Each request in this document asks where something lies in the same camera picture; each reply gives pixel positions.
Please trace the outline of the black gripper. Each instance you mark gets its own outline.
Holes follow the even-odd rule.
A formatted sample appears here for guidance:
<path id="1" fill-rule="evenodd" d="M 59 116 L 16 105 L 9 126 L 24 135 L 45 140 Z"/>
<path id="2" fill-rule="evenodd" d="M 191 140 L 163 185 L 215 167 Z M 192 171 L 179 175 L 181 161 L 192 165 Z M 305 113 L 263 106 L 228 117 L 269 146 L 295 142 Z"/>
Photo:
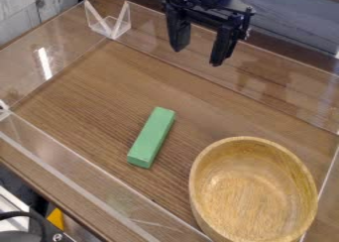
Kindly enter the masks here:
<path id="1" fill-rule="evenodd" d="M 187 12 L 212 15 L 216 13 L 221 17 L 237 14 L 245 18 L 255 15 L 255 9 L 241 0 L 165 0 L 165 18 L 169 45 L 175 52 L 180 52 L 191 42 L 191 22 L 187 19 Z M 216 22 L 212 29 L 216 31 L 209 64 L 219 66 L 233 53 L 237 41 L 247 36 L 243 29 L 243 17 L 231 17 L 224 22 Z"/>

